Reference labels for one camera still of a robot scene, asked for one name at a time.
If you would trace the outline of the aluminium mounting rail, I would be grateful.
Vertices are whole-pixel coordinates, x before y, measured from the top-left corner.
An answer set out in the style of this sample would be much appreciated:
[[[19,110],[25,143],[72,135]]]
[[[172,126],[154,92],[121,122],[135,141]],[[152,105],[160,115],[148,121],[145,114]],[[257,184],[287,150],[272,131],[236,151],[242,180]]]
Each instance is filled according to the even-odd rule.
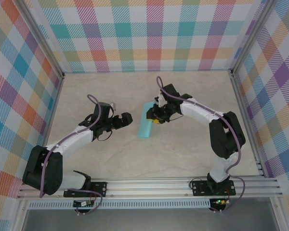
[[[236,191],[235,198],[243,192],[243,197],[281,197],[282,190],[277,179],[263,176],[243,176],[243,182],[231,178]],[[92,179],[92,181],[107,183],[107,199],[157,199],[192,197],[197,189],[191,178],[144,178],[144,179]]]

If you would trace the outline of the aluminium right side rail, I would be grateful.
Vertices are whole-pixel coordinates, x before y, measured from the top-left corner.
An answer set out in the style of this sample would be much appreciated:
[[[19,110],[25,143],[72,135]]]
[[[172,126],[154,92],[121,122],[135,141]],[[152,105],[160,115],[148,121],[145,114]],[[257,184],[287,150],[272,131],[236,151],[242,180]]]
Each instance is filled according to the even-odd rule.
[[[256,139],[254,137],[253,131],[252,131],[252,126],[250,123],[250,118],[249,118],[249,114],[245,108],[244,102],[243,102],[243,96],[240,92],[238,83],[236,81],[235,78],[235,74],[232,73],[232,70],[228,70],[228,74],[229,74],[229,78],[230,78],[230,82],[232,84],[235,96],[236,96],[236,101],[238,103],[239,106],[239,110],[243,119],[243,123],[246,129],[246,133],[247,133],[247,137],[249,139],[250,142],[250,146],[251,146],[251,150],[252,153],[254,155],[254,159],[256,162],[256,166],[259,172],[259,175],[262,177],[267,177],[267,172],[265,170],[265,168],[263,167],[263,163],[262,163],[262,157],[260,155],[260,151],[259,151],[259,147],[258,144],[256,142]]]

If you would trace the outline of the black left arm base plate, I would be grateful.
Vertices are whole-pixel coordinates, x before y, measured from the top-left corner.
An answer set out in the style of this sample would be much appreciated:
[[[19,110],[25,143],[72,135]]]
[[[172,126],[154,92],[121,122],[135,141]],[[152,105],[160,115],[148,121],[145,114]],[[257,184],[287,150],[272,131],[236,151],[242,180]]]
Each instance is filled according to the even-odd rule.
[[[67,189],[64,191],[63,197],[69,198],[81,198],[81,197],[95,197],[92,191],[99,193],[102,197],[106,196],[106,190],[107,190],[107,182],[93,182],[89,181],[84,184],[84,186],[81,189],[78,190],[72,190]]]

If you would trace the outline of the aluminium right corner post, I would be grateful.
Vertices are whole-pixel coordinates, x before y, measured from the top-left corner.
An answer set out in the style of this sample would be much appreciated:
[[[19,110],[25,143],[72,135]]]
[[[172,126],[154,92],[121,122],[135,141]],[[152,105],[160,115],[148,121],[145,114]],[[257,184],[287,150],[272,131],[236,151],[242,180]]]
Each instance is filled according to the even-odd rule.
[[[234,78],[243,65],[249,51],[251,50],[255,40],[258,38],[264,24],[266,23],[268,17],[270,16],[272,10],[274,9],[275,5],[277,4],[278,0],[267,0],[263,5],[262,10],[259,12],[259,16],[253,27],[249,30],[250,33],[244,43],[244,46],[241,48],[238,57],[236,58],[233,67],[229,69],[229,74],[231,78]]]

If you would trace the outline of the black left circuit board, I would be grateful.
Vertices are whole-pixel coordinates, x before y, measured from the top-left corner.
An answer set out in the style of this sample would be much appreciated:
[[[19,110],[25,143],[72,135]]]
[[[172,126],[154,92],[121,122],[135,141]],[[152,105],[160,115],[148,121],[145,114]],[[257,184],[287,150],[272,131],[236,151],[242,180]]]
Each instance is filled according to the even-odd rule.
[[[74,200],[73,201],[73,207],[80,207],[80,208],[87,208],[87,207],[93,207],[94,201],[90,200]]]

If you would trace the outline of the grey metal sheet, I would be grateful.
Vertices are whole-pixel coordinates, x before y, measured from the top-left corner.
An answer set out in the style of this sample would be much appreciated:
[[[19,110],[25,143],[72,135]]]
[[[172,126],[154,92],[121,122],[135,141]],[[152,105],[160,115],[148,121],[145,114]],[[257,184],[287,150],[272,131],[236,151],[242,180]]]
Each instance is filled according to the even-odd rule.
[[[213,214],[197,209],[30,210],[22,231],[279,231],[273,218],[255,214]]]

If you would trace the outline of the teal paper sheet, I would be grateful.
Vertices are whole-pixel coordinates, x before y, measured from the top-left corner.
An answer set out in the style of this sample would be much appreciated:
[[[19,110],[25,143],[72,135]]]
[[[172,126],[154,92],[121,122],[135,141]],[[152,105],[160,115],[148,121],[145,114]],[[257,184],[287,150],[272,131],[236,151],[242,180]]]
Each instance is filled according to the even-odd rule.
[[[138,129],[138,138],[146,139],[150,137],[153,120],[146,118],[147,111],[154,106],[155,102],[148,102],[143,105],[140,126]]]

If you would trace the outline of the aluminium corner post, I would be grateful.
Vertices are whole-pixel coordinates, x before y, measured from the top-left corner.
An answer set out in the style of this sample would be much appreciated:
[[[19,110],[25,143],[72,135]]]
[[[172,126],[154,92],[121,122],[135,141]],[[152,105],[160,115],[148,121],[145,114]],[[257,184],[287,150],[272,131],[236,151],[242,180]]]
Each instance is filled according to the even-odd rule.
[[[37,39],[39,45],[42,46],[45,55],[49,59],[52,67],[56,69],[56,72],[63,79],[65,76],[64,69],[60,65],[54,51],[59,48],[59,44],[55,39],[54,33],[44,15],[38,0],[14,0],[19,5],[19,10],[26,18],[26,21],[30,25],[33,35]]]
[[[278,0],[267,0],[263,5],[262,10],[259,12],[259,16],[253,27],[249,30],[250,33],[244,43],[244,46],[241,48],[238,57],[236,58],[233,67],[229,69],[229,74],[231,78],[234,78],[243,65],[249,51],[251,50],[255,40],[258,38],[264,24],[266,23],[268,17],[270,16],[272,10],[274,9],[275,5],[277,4]]]

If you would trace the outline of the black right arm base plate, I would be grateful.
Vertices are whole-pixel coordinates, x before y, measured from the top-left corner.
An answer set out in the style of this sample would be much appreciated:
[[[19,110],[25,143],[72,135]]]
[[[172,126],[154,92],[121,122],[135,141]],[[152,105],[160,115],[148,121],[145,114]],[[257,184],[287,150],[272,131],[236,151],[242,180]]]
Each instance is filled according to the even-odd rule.
[[[234,182],[226,180],[216,183],[207,180],[195,180],[191,183],[193,196],[233,196],[236,195]]]

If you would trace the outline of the aluminium left corner post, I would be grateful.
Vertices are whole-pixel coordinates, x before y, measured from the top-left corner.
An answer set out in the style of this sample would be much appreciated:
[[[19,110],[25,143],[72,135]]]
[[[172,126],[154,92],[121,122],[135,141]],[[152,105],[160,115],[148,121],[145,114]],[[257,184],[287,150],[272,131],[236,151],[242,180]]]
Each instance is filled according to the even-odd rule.
[[[63,79],[65,76],[64,69],[60,65],[54,51],[59,48],[59,44],[55,39],[54,33],[44,15],[38,0],[14,0],[19,5],[19,10],[26,18],[26,21],[30,25],[33,35],[37,39],[39,45],[42,46],[45,55],[49,59],[52,67],[56,69],[56,72]]]

